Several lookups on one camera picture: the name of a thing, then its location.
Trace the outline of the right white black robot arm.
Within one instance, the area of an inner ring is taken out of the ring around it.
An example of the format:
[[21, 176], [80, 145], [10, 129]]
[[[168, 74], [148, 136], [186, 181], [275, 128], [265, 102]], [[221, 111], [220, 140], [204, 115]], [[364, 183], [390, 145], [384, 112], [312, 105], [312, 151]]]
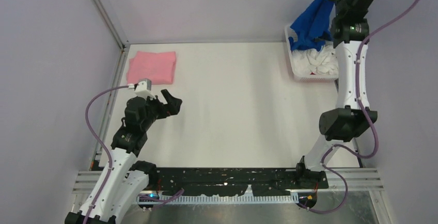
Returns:
[[320, 137], [296, 165], [295, 182], [308, 188], [323, 180], [324, 165], [346, 142], [358, 138], [378, 117], [366, 96], [365, 58], [369, 25], [365, 18], [373, 0], [324, 0], [333, 2], [330, 27], [338, 62], [338, 98], [334, 109], [321, 114]]

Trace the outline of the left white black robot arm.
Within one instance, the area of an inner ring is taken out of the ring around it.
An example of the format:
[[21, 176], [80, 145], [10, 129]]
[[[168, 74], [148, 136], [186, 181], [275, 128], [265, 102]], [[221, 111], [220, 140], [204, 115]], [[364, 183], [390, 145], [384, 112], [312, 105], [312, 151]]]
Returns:
[[161, 93], [165, 103], [148, 93], [127, 101], [122, 125], [106, 150], [108, 163], [87, 200], [76, 213], [67, 214], [65, 223], [120, 223], [139, 193], [158, 185], [156, 165], [137, 158], [152, 124], [177, 115], [183, 103], [166, 89]]

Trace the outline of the blue printed t shirt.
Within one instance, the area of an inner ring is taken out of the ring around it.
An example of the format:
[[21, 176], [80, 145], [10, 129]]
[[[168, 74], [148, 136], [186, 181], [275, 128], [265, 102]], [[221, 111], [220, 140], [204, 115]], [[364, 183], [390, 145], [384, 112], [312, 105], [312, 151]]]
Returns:
[[289, 37], [292, 51], [321, 51], [326, 41], [332, 41], [330, 16], [335, 3], [330, 0], [314, 0], [291, 24], [296, 38]]

